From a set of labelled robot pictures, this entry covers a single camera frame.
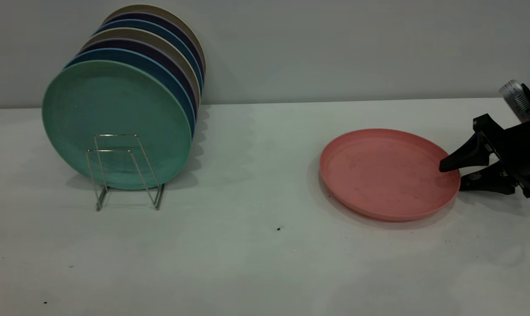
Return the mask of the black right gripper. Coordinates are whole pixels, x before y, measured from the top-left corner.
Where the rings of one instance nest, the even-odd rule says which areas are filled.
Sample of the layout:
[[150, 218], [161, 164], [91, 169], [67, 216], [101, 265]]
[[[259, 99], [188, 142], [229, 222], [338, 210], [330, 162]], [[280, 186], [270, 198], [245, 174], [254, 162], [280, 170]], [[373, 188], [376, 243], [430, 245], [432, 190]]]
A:
[[473, 129], [465, 144], [440, 161], [439, 171], [488, 166], [494, 153], [498, 161], [462, 176], [460, 190], [512, 195], [519, 186], [530, 198], [530, 121], [504, 129], [485, 114], [473, 120]]

